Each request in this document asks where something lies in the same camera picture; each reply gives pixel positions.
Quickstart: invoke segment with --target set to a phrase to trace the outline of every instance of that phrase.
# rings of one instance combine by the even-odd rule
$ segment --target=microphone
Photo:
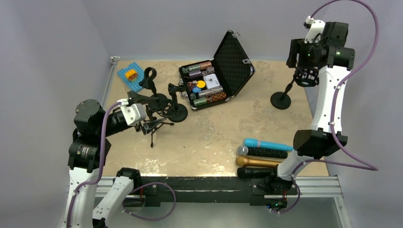
[[[247,147],[255,147],[255,148],[265,148],[265,149],[273,149],[280,151],[292,151],[292,146],[287,146],[284,144],[278,144],[273,142],[265,142],[257,139],[245,139],[243,144]]]
[[[265,178],[274,175],[273,168],[246,168],[240,167],[237,169],[239,178]]]
[[[266,158],[282,158],[285,159],[288,156],[286,151],[264,149],[264,148],[249,148],[247,146],[239,146],[237,154],[239,156],[258,156]]]
[[[261,160],[261,159],[253,159],[253,158],[247,158],[244,156],[238,156],[237,159],[235,160],[235,163],[238,166],[260,166],[260,167],[271,167],[274,168],[276,165],[279,165],[281,162],[280,161],[269,161],[269,160]]]

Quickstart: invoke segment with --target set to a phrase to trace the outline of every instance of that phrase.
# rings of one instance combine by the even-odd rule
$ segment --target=case lid
[[[255,68],[240,45],[237,36],[239,33],[228,30],[213,59],[228,84],[229,96],[236,96],[255,73]]]

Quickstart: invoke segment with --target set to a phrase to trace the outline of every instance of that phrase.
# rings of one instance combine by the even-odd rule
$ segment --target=black microphone
[[[247,146],[239,146],[238,153],[239,156],[258,156],[258,157],[266,157],[266,158],[282,158],[285,159],[288,156],[286,151],[279,151],[273,149],[265,149],[265,148],[251,148]]]
[[[274,175],[273,168],[246,168],[240,167],[237,169],[239,178],[265,178]]]

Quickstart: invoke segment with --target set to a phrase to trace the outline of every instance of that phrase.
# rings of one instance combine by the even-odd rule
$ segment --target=orange block
[[[133,81],[137,78],[137,72],[135,70],[131,69],[126,72],[125,76],[126,76],[127,80]]]

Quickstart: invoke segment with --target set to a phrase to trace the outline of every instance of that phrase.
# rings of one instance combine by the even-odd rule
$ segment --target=poker chip case
[[[239,33],[228,30],[213,59],[179,67],[180,84],[183,83],[186,87],[186,92],[182,93],[182,97],[188,97],[193,110],[200,110],[229,101],[241,91],[255,74],[255,67],[240,45],[238,36]],[[195,99],[199,93],[195,94],[190,85],[194,81],[204,80],[209,69],[212,69],[220,86],[222,86],[222,88],[216,88],[215,91],[221,91],[221,93]],[[207,88],[203,88],[200,93],[205,90],[207,90],[206,92],[209,91]]]

